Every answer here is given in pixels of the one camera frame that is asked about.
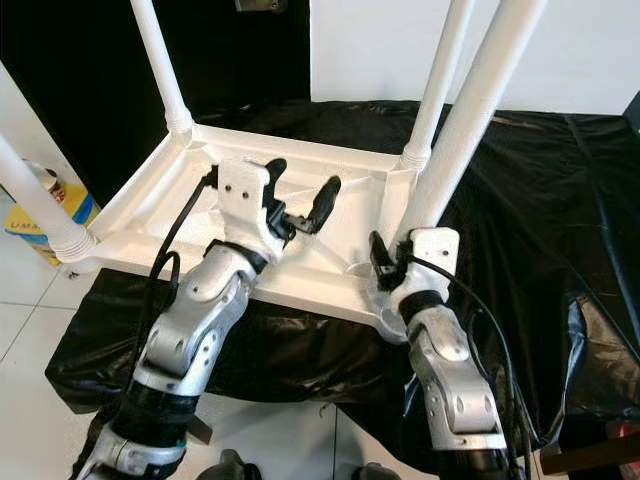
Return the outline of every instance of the white wall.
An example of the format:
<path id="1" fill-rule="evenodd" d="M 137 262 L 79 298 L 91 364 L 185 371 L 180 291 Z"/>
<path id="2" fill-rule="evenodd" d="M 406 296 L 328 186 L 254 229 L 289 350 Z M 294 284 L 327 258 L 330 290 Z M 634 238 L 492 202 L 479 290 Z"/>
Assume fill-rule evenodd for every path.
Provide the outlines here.
<path id="1" fill-rule="evenodd" d="M 68 183 L 82 184 L 1 63 L 0 132 L 22 158 L 54 170 Z"/>
<path id="2" fill-rule="evenodd" d="M 448 102 L 497 4 L 477 0 Z M 420 99 L 448 5 L 311 0 L 312 99 Z M 640 0 L 549 0 L 500 108 L 621 114 L 638 90 Z"/>

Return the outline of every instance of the yellow container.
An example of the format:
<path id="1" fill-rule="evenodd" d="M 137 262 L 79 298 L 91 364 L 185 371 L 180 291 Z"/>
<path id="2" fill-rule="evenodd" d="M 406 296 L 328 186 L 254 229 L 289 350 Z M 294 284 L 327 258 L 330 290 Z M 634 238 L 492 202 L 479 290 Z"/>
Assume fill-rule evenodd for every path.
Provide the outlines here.
<path id="1" fill-rule="evenodd" d="M 81 225 L 89 225 L 100 211 L 93 197 L 82 185 L 64 185 L 53 195 L 73 221 Z M 4 222 L 4 229 L 7 233 L 22 237 L 54 267 L 60 265 L 60 260 L 49 246 L 47 236 L 20 205 L 14 205 L 11 209 Z"/>

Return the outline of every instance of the black cover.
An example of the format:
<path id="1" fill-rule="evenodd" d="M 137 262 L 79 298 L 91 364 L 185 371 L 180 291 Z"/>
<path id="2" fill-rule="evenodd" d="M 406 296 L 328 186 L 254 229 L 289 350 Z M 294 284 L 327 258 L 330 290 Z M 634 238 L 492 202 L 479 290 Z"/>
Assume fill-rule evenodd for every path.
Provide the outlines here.
<path id="1" fill-rule="evenodd" d="M 400 153 L 415 102 L 290 102 L 209 116 L 218 126 Z M 622 117 L 499 112 L 442 220 L 459 277 L 493 309 L 542 441 L 567 414 L 640 418 L 640 142 Z M 76 412 L 114 398 L 130 366 L 144 279 L 103 270 L 47 368 Z M 463 323 L 474 308 L 450 304 Z M 503 401 L 498 345 L 478 343 Z M 433 471 L 404 346 L 370 327 L 251 302 L 208 391 L 332 401 L 398 459 Z"/>

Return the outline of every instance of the tiled floor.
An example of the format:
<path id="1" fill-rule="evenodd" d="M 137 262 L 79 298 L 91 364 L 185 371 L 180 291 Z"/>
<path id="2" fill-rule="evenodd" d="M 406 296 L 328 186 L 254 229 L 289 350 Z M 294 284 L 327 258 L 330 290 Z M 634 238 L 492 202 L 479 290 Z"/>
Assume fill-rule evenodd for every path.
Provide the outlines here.
<path id="1" fill-rule="evenodd" d="M 0 198 L 0 219 L 9 208 Z M 44 369 L 94 278 L 70 280 L 22 240 L 0 232 L 0 478 L 65 479 L 83 445 L 92 416 L 72 414 Z M 349 480 L 368 462 L 392 468 L 403 480 L 435 478 L 395 460 L 333 405 L 206 395 L 198 411 L 213 427 L 213 443 L 190 442 L 172 478 L 194 480 L 225 448 L 259 465 L 265 480 Z"/>

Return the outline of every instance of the black plastic sheet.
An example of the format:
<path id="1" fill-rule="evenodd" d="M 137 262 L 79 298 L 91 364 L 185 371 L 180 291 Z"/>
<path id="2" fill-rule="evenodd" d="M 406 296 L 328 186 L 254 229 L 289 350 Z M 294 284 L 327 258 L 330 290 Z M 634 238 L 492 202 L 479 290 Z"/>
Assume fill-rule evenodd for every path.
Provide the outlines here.
<path id="1" fill-rule="evenodd" d="M 252 105 L 216 126 L 400 153 L 415 102 Z M 622 117 L 498 112 L 441 224 L 460 232 L 458 276 L 509 341 L 541 442 L 566 415 L 640 418 L 640 142 Z M 47 368 L 76 412 L 127 377 L 144 278 L 103 270 Z M 455 289 L 462 323 L 474 306 Z M 488 324 L 481 356 L 503 405 Z M 398 459 L 432 471 L 422 393 L 405 346 L 367 326 L 261 302 L 230 332 L 208 391 L 255 401 L 337 403 Z"/>

